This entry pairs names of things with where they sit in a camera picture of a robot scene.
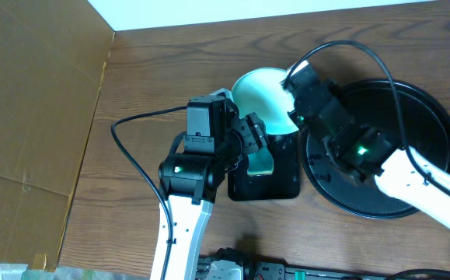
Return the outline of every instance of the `table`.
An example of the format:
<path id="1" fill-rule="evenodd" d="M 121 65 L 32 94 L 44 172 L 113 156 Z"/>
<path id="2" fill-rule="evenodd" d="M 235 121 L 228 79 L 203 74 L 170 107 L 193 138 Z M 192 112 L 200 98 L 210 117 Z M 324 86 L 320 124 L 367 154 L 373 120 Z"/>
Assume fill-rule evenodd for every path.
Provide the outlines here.
<path id="1" fill-rule="evenodd" d="M 450 1 L 118 32 L 60 264 L 150 275 L 158 202 L 114 144 L 115 120 L 231 89 L 255 68 L 287 68 L 337 39 L 367 44 L 397 79 L 426 89 L 450 114 Z M 311 62 L 321 76 L 341 84 L 383 77 L 371 59 L 349 47 L 326 50 Z M 158 166 L 185 127 L 180 111 L 122 124 L 119 136 L 158 183 Z M 450 270 L 450 230 L 427 215 L 360 218 L 332 205 L 302 175 L 301 194 L 292 200 L 234 202 L 224 182 L 201 253 L 234 247 L 290 265 L 386 274 Z"/>

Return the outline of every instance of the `green light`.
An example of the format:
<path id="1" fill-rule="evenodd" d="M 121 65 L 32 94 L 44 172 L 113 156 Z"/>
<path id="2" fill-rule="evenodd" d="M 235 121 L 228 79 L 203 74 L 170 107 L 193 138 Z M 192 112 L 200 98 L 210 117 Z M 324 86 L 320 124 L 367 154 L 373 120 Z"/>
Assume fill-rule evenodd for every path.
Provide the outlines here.
<path id="1" fill-rule="evenodd" d="M 359 147 L 358 154 L 363 156 L 368 150 L 365 147 Z"/>

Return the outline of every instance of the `brown cardboard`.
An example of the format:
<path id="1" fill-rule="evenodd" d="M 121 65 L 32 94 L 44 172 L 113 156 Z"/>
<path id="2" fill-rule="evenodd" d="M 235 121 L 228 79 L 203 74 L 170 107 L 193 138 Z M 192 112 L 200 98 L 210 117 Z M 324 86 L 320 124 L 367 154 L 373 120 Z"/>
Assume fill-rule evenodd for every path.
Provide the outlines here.
<path id="1" fill-rule="evenodd" d="M 0 262 L 56 268 L 112 39 L 87 1 L 0 0 Z"/>

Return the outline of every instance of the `white backdrop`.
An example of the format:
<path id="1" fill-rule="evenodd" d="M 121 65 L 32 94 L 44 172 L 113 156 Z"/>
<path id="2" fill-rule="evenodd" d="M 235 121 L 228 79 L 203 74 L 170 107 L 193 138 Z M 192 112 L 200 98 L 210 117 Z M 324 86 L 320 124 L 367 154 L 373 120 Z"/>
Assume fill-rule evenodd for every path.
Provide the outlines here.
<path id="1" fill-rule="evenodd" d="M 427 0 L 89 0 L 114 31 Z"/>

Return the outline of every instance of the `round black tray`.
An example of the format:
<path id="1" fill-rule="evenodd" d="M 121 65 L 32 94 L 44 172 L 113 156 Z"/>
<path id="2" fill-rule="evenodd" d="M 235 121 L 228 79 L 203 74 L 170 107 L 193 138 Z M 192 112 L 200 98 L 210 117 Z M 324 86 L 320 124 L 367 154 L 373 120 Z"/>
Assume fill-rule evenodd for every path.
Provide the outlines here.
<path id="1" fill-rule="evenodd" d="M 405 82 L 395 84 L 401 96 L 410 145 L 435 166 L 450 173 L 450 117 L 441 104 L 422 89 Z M 343 87 L 341 92 L 340 101 L 357 121 L 400 138 L 388 81 L 355 82 Z M 307 134 L 301 137 L 304 171 L 316 190 L 336 206 L 373 219 L 394 219 L 417 212 L 411 205 L 380 192 L 373 180 L 356 184 L 330 163 L 317 141 Z"/>

